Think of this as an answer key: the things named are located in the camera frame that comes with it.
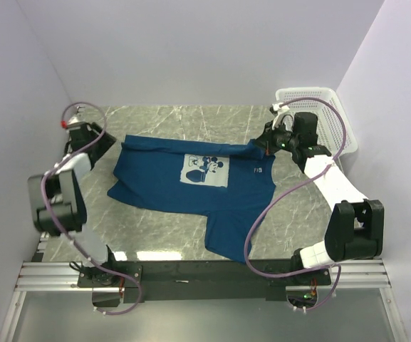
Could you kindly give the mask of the blue t shirt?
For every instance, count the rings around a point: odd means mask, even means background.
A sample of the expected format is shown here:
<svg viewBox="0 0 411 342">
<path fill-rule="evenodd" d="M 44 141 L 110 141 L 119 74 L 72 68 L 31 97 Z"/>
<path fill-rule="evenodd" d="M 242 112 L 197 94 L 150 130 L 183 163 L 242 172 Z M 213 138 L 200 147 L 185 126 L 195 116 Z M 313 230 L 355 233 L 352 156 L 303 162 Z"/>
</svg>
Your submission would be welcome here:
<svg viewBox="0 0 411 342">
<path fill-rule="evenodd" d="M 108 196 L 134 207 L 207 218 L 205 248 L 243 263 L 256 218 L 272 201 L 273 155 L 229 145 L 126 135 Z"/>
</svg>

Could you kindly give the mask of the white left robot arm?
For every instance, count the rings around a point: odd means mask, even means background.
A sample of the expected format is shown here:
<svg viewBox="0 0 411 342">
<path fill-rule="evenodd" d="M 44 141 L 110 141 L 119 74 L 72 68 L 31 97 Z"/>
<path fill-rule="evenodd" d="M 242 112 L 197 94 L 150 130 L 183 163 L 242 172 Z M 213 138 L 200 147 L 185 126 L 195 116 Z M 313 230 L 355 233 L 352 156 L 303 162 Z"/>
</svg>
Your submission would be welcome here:
<svg viewBox="0 0 411 342">
<path fill-rule="evenodd" d="M 88 220 L 79 181 L 116 142 L 97 123 L 71 120 L 66 125 L 69 141 L 63 159 L 44 184 L 43 175 L 28 178 L 28 195 L 34 227 L 50 237 L 65 239 L 79 253 L 82 264 L 70 267 L 103 286 L 112 286 L 120 276 L 110 247 L 86 227 Z"/>
</svg>

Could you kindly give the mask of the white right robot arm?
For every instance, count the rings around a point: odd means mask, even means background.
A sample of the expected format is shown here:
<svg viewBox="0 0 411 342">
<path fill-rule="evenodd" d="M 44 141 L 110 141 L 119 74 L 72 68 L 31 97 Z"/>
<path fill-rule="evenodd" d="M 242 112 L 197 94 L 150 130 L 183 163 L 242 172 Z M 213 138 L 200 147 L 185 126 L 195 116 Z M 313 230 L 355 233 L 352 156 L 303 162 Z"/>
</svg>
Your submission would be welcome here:
<svg viewBox="0 0 411 342">
<path fill-rule="evenodd" d="M 314 182 L 332 211 L 323 240 L 294 253 L 292 280 L 306 284 L 321 266 L 380 256 L 385 216 L 381 201 L 359 192 L 341 172 L 328 148 L 319 144 L 315 114 L 296 113 L 291 128 L 282 120 L 283 116 L 277 115 L 267 122 L 255 140 L 256 146 L 268 156 L 279 150 L 291 153 L 293 162 Z"/>
</svg>

